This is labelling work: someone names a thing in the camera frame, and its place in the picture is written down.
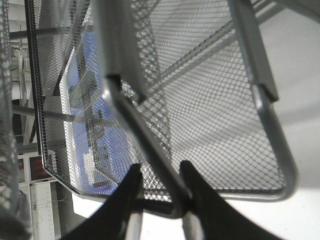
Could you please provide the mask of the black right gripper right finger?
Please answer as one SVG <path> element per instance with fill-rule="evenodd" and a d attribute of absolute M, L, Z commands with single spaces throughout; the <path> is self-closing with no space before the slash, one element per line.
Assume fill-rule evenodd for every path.
<path fill-rule="evenodd" d="M 180 163 L 179 174 L 192 194 L 189 209 L 182 218 L 186 240 L 280 239 L 229 205 L 190 161 Z"/>

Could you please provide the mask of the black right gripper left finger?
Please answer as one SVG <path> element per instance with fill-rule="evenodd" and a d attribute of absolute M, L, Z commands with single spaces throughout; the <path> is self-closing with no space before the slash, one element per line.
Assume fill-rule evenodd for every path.
<path fill-rule="evenodd" d="M 131 213 L 142 189 L 140 165 L 130 166 L 126 176 L 104 204 L 63 240 L 123 240 Z"/>

